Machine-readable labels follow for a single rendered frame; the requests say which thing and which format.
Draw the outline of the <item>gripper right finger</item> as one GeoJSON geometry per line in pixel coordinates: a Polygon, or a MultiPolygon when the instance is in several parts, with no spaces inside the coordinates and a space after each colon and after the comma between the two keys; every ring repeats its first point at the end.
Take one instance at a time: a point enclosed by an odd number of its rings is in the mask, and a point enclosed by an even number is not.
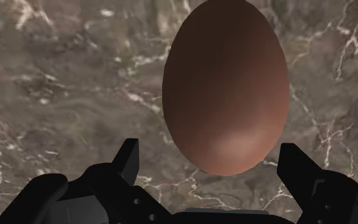
{"type": "Polygon", "coordinates": [[[358,224],[358,183],[320,168],[294,143],[281,144],[277,175],[302,210],[296,224],[358,224]]]}

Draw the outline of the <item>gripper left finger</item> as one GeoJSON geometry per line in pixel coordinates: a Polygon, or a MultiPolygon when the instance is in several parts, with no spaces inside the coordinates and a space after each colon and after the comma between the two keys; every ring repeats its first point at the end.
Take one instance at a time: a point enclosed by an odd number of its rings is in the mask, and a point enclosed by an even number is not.
{"type": "Polygon", "coordinates": [[[124,141],[112,162],[91,165],[77,179],[31,179],[1,213],[0,224],[171,224],[169,213],[134,184],[139,141],[124,141]]]}

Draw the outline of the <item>brown egg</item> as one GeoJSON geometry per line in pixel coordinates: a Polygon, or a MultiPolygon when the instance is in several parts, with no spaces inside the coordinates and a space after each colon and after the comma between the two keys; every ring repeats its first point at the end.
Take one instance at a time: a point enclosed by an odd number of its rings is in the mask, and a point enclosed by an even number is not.
{"type": "Polygon", "coordinates": [[[180,26],[165,63],[163,115],[200,170],[240,174],[275,146],[288,116],[286,59],[247,0],[206,0],[180,26]]]}

